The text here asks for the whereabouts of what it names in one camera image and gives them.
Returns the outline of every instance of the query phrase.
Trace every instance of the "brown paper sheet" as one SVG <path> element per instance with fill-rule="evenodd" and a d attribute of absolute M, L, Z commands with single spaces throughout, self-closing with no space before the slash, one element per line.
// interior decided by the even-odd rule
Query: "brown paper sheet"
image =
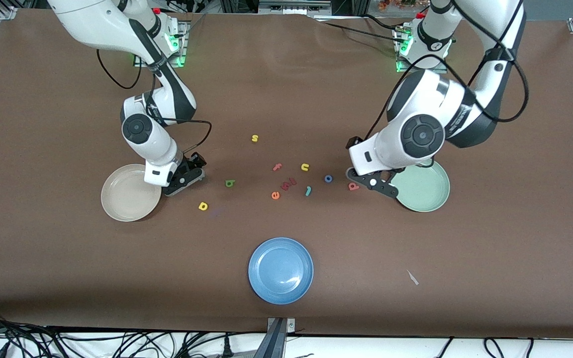
<path fill-rule="evenodd" d="M 456 36 L 448 61 L 466 79 L 480 42 L 467 25 Z M 102 55 L 121 82 L 134 79 L 129 55 Z M 573 337 L 573 35 L 528 22 L 519 61 L 526 113 L 482 145 L 446 145 L 437 161 L 450 199 L 414 213 L 344 178 L 346 141 L 398 79 L 386 40 L 305 16 L 210 14 L 178 70 L 195 119 L 214 124 L 199 148 L 207 179 L 122 223 L 100 188 L 142 162 L 118 112 L 150 74 L 121 90 L 51 11 L 20 9 L 0 27 L 0 313 L 62 326 L 247 331 L 289 316 L 306 333 Z M 522 95 L 512 76 L 503 115 Z M 204 130 L 169 128 L 182 147 Z M 289 177 L 297 185 L 284 192 Z M 314 260 L 309 292 L 287 306 L 263 302 L 247 279 L 253 250 L 275 236 Z"/>

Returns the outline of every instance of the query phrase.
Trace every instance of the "light green plate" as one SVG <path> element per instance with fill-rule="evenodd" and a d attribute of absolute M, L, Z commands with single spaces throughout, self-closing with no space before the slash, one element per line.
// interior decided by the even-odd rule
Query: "light green plate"
<path fill-rule="evenodd" d="M 450 180 L 437 162 L 430 168 L 409 166 L 390 183 L 399 190 L 397 200 L 402 205 L 422 213 L 441 208 L 450 195 Z"/>

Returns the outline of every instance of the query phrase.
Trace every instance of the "blue plate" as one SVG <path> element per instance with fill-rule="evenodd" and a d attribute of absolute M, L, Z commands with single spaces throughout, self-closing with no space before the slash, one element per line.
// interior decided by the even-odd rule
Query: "blue plate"
<path fill-rule="evenodd" d="M 313 281 L 313 260 L 302 244 L 272 238 L 255 249 L 249 261 L 249 282 L 259 297 L 272 304 L 301 299 Z"/>

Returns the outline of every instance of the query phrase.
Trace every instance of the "beige plate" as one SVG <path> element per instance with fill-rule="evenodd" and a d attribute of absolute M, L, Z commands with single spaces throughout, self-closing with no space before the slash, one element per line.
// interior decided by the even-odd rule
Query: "beige plate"
<path fill-rule="evenodd" d="M 105 213 L 118 221 L 134 221 L 151 213 L 161 200 L 162 189 L 144 179 L 144 165 L 126 165 L 115 170 L 100 191 Z"/>

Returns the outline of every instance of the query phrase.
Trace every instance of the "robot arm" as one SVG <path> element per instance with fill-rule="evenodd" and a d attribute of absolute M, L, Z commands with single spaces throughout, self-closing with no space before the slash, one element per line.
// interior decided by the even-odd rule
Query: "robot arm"
<path fill-rule="evenodd" d="M 518 0 L 457 0 L 456 3 L 457 7 L 497 38 L 502 36 L 509 24 L 502 43 L 516 55 L 525 24 L 523 6 Z M 514 21 L 510 23 L 515 11 Z M 439 17 L 443 19 L 444 27 L 436 25 Z M 459 23 L 457 18 L 460 17 L 459 11 L 449 0 L 433 0 L 424 19 L 425 25 L 422 22 L 415 25 L 418 32 L 441 29 L 441 39 L 434 38 L 437 36 L 435 32 L 430 32 L 432 39 L 414 36 L 408 51 L 417 56 L 414 61 L 429 53 L 443 54 L 443 51 L 447 51 L 444 48 L 449 45 L 454 32 L 452 25 Z M 416 71 L 407 76 L 386 108 L 388 125 L 366 141 L 358 138 L 349 142 L 349 152 L 355 167 L 347 172 L 349 179 L 363 184 L 364 176 L 369 173 L 399 171 L 422 163 L 434 156 L 446 140 L 464 148 L 480 144 L 492 134 L 496 122 L 484 115 L 476 102 L 491 115 L 498 115 L 512 58 L 496 47 L 493 39 L 478 29 L 475 31 L 486 51 L 475 89 L 442 79 L 430 70 Z M 435 64 L 434 61 L 425 61 L 427 59 L 421 60 L 419 64 Z"/>
<path fill-rule="evenodd" d="M 162 84 L 161 88 L 130 97 L 120 112 L 123 137 L 145 159 L 145 181 L 163 186 L 173 195 L 202 179 L 205 165 L 197 153 L 190 160 L 178 151 L 177 144 L 164 127 L 191 120 L 196 101 L 178 78 L 155 39 L 152 18 L 141 8 L 145 0 L 119 1 L 128 18 L 111 0 L 50 0 L 61 24 L 77 41 L 102 50 L 119 50 L 141 57 Z"/>

